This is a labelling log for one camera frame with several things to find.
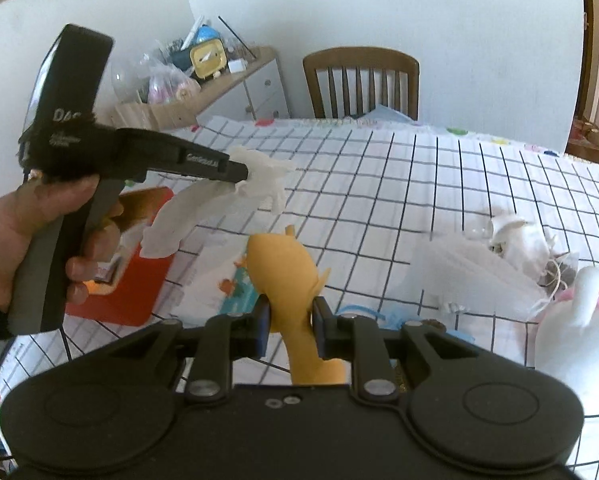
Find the red gold metal tin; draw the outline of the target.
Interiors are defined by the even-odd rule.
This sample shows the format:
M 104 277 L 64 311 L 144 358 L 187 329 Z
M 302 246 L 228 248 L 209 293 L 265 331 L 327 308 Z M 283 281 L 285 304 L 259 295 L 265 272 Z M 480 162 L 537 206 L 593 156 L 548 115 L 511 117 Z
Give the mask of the red gold metal tin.
M 141 326 L 150 318 L 173 258 L 140 256 L 145 228 L 159 209 L 173 198 L 170 188 L 144 188 L 121 194 L 124 212 L 116 218 L 121 232 L 115 255 L 98 266 L 98 274 L 86 283 L 84 304 L 68 304 L 66 314 L 98 322 Z

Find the blue seat cushion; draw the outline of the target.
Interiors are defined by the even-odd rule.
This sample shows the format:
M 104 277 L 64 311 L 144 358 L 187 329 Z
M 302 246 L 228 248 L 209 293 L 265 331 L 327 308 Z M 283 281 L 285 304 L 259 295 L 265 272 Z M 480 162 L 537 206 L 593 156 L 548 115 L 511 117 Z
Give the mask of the blue seat cushion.
M 377 105 L 368 113 L 356 115 L 355 119 L 369 120 L 369 122 L 401 122 L 402 124 L 412 124 L 413 122 L 408 115 L 384 105 Z

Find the white bunny plush toy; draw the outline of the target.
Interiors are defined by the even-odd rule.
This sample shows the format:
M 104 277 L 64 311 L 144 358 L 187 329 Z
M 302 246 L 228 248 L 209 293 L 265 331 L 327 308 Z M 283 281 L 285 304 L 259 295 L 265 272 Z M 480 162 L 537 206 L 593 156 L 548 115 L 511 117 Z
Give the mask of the white bunny plush toy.
M 535 340 L 535 369 L 599 399 L 599 268 L 580 269 L 574 284 L 542 312 Z

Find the yellow alarm clock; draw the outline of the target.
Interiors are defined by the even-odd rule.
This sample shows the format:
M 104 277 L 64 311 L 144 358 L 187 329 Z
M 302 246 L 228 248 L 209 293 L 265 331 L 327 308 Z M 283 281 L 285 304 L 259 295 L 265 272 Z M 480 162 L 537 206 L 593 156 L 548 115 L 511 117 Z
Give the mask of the yellow alarm clock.
M 211 39 L 196 44 L 190 50 L 193 74 L 197 79 L 216 77 L 228 65 L 226 50 L 220 39 Z

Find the clear glass bowl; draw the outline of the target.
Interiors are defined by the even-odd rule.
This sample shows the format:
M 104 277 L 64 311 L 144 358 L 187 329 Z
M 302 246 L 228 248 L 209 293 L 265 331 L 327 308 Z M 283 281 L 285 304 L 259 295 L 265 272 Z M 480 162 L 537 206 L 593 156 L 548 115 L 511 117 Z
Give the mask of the clear glass bowl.
M 121 103 L 146 103 L 150 85 L 150 64 L 146 54 L 117 56 L 110 61 L 110 76 L 117 100 Z

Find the clear white plastic bag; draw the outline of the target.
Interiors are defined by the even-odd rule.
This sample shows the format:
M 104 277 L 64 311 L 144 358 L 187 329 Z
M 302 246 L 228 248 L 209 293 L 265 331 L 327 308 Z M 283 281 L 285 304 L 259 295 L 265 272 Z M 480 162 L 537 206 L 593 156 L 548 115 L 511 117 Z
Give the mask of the clear white plastic bag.
M 405 283 L 451 313 L 527 321 L 549 302 L 545 290 L 531 278 L 487 245 L 460 234 L 419 240 Z

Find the checkered tablecloth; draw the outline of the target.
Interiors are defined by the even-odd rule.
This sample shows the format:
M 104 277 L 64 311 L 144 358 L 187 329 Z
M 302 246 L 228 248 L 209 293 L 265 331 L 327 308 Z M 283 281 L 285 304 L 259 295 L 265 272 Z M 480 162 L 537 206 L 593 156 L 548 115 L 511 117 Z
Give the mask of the checkered tablecloth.
M 405 283 L 424 234 L 487 235 L 493 217 L 539 224 L 554 255 L 578 252 L 599 266 L 599 166 L 477 134 L 423 127 L 332 128 L 312 122 L 239 124 L 216 117 L 191 131 L 214 148 L 248 145 L 296 170 L 281 216 L 268 207 L 212 217 L 194 226 L 173 258 L 158 307 L 175 306 L 195 257 L 212 234 L 247 236 L 295 226 L 301 243 L 331 272 L 327 296 L 375 311 L 435 313 L 425 292 Z

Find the yellow plush toy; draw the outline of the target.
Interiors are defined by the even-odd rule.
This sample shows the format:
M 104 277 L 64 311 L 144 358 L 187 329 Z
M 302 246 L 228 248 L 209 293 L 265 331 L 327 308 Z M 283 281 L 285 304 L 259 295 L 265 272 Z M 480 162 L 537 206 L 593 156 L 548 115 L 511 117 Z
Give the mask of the yellow plush toy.
M 340 359 L 319 356 L 310 324 L 313 300 L 328 283 L 313 257 L 296 238 L 293 226 L 283 233 L 259 233 L 248 238 L 243 264 L 260 295 L 268 298 L 270 330 L 281 335 L 296 386 L 342 385 L 347 370 Z

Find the plastic bag of candies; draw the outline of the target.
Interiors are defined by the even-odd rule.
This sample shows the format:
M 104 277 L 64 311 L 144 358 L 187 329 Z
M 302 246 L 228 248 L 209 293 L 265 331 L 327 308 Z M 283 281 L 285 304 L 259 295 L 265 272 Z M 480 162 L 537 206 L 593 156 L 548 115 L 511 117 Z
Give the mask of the plastic bag of candies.
M 148 104 L 190 101 L 202 91 L 190 74 L 172 64 L 154 61 L 148 66 L 148 74 Z

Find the wooden chair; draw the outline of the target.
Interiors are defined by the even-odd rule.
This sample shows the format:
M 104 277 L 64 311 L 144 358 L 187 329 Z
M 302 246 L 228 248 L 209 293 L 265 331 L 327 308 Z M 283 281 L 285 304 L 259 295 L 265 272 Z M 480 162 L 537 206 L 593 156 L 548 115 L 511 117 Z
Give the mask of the wooden chair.
M 318 119 L 360 118 L 384 106 L 419 118 L 420 63 L 380 47 L 338 47 L 303 59 L 306 84 Z

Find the cardboard box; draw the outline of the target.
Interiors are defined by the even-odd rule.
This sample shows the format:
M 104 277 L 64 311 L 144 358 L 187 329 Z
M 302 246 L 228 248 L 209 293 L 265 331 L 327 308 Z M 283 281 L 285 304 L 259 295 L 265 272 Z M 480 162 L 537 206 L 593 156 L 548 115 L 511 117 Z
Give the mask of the cardboard box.
M 162 104 L 121 103 L 110 111 L 110 124 L 116 128 L 129 127 L 154 131 L 170 131 L 197 124 L 202 113 L 195 100 Z

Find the wooden side cabinet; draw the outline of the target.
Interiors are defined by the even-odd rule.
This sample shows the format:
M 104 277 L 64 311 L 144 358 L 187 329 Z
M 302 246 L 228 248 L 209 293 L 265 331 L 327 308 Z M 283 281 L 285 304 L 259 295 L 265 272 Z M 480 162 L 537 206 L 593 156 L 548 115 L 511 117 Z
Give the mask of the wooden side cabinet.
M 214 116 L 238 122 L 290 117 L 275 50 L 260 47 L 256 54 L 245 72 L 225 73 L 203 85 L 196 101 L 197 125 Z

